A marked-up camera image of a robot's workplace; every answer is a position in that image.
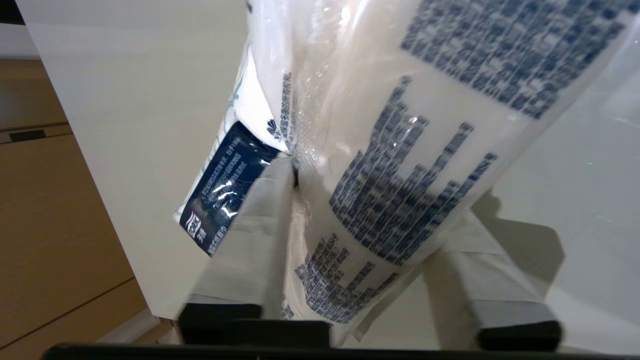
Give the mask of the left gripper white taped left finger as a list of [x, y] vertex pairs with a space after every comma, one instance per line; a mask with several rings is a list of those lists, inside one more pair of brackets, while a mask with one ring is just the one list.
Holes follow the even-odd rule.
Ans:
[[291, 160], [275, 159], [253, 183], [179, 314], [183, 344], [258, 346], [283, 328], [294, 182]]

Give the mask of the left gripper white taped right finger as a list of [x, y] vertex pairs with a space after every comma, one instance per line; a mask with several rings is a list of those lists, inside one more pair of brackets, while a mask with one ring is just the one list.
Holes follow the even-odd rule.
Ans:
[[553, 352], [562, 324], [475, 214], [462, 215], [423, 263], [439, 347]]

